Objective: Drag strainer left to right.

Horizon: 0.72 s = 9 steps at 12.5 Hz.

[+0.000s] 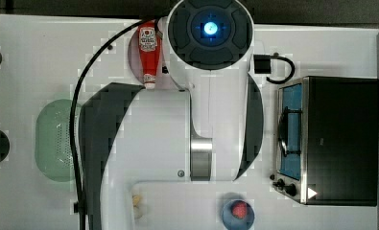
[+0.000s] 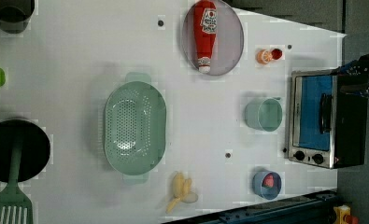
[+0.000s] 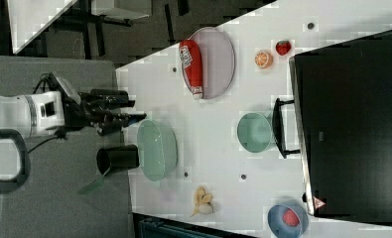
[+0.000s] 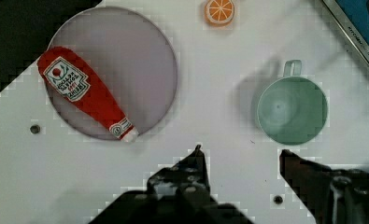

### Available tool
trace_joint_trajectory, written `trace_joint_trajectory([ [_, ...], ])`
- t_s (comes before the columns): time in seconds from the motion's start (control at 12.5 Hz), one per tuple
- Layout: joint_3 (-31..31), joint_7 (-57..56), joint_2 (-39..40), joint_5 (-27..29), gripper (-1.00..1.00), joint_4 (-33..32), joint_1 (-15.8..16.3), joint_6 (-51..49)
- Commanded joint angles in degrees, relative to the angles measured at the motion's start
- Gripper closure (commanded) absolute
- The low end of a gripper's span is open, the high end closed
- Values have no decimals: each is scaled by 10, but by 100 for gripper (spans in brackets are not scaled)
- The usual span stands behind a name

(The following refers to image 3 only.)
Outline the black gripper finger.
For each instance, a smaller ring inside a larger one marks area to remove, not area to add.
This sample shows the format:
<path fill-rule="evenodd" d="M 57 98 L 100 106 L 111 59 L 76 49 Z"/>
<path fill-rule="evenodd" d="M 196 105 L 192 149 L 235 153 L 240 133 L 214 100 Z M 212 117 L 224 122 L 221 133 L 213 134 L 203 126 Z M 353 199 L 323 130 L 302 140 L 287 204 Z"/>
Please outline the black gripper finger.
<path fill-rule="evenodd" d="M 100 106 L 103 109 L 117 109 L 135 105 L 135 101 L 131 100 L 128 95 L 87 94 L 83 97 L 83 100 L 88 106 Z"/>
<path fill-rule="evenodd" d="M 146 113 L 143 114 L 106 114 L 101 122 L 96 124 L 96 132 L 99 136 L 109 135 L 132 124 L 140 122 L 147 117 Z"/>

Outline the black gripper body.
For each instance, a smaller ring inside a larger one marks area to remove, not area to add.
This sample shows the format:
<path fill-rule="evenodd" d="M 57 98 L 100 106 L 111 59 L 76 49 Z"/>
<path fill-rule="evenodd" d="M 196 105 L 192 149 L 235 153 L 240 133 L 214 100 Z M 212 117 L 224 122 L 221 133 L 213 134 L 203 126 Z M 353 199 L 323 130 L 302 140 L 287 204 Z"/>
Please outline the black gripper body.
<path fill-rule="evenodd" d="M 81 101 L 77 103 L 66 94 L 62 96 L 65 128 L 67 130 L 81 130 L 84 127 L 92 127 L 97 122 L 96 117 L 88 109 L 89 103 L 95 100 L 96 96 L 82 92 L 79 98 Z"/>

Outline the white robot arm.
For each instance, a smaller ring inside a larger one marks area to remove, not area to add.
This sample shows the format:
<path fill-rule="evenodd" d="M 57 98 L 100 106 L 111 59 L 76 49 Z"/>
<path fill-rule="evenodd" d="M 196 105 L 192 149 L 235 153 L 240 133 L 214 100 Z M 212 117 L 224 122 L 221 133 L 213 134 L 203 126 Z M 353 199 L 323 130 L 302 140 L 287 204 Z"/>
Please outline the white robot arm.
<path fill-rule="evenodd" d="M 26 146 L 27 139 L 64 138 L 68 132 L 85 127 L 108 135 L 146 118 L 144 113 L 116 111 L 133 105 L 126 92 L 112 90 L 0 96 L 0 193 L 15 191 L 27 181 L 32 152 Z"/>

